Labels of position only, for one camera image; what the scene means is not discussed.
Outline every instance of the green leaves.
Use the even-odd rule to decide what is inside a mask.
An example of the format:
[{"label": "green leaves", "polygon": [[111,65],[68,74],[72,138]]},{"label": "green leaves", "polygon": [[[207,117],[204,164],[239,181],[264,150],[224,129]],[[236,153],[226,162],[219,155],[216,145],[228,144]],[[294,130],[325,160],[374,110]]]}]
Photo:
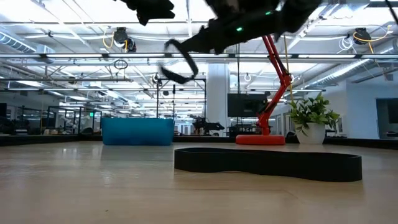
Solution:
[{"label": "green leaves", "polygon": [[296,125],[296,130],[302,131],[306,135],[304,129],[309,128],[308,123],[325,124],[336,130],[336,123],[340,115],[332,110],[328,111],[326,106],[329,104],[330,101],[325,100],[322,93],[319,93],[315,99],[308,98],[289,103],[292,107],[290,117]]}]

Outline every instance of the wooden floor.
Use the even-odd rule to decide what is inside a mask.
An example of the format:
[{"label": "wooden floor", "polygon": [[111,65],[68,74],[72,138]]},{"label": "wooden floor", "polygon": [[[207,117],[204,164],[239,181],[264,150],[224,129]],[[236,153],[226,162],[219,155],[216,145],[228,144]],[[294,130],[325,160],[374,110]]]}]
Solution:
[{"label": "wooden floor", "polygon": [[398,151],[200,144],[363,156],[363,181],[328,183],[174,170],[173,150],[190,146],[198,144],[1,147],[0,223],[398,223]]}]

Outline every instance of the black rubber band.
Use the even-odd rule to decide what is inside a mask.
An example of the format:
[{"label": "black rubber band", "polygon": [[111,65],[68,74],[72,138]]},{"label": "black rubber band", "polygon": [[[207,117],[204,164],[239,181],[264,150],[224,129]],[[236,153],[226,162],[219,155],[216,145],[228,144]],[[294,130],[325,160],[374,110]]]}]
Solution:
[{"label": "black rubber band", "polygon": [[175,39],[171,39],[171,40],[167,41],[164,44],[165,57],[167,56],[167,52],[166,51],[167,51],[168,47],[170,47],[170,45],[174,45],[174,47],[177,48],[177,50],[182,54],[184,59],[187,61],[189,67],[191,68],[191,70],[193,72],[193,75],[191,77],[183,77],[182,75],[179,75],[179,74],[177,74],[175,72],[172,72],[172,71],[166,69],[163,65],[160,65],[160,70],[162,71],[162,74],[164,76],[166,76],[169,80],[175,81],[178,84],[185,84],[185,83],[195,79],[195,77],[199,73],[199,69],[198,69],[196,63],[193,61],[191,55],[189,55],[188,51],[186,51],[182,47],[182,44],[180,42],[178,42]]},{"label": "black rubber band", "polygon": [[330,182],[362,180],[361,156],[327,152],[177,149],[174,168],[190,172],[240,171]]}]

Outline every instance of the blue bin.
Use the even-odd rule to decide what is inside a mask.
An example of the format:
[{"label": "blue bin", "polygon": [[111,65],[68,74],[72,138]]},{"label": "blue bin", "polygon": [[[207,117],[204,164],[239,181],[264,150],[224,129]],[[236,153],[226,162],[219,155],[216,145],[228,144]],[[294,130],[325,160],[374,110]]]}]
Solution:
[{"label": "blue bin", "polygon": [[156,118],[103,118],[103,143],[108,146],[169,146],[174,121]]}]

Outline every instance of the white pot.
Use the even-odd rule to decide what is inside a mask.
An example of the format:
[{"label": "white pot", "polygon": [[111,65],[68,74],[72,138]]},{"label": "white pot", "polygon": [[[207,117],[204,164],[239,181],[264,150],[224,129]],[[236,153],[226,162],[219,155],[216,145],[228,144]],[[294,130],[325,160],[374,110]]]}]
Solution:
[{"label": "white pot", "polygon": [[322,144],[325,140],[325,125],[317,123],[308,123],[309,129],[303,129],[302,131],[297,131],[297,138],[301,144]]}]

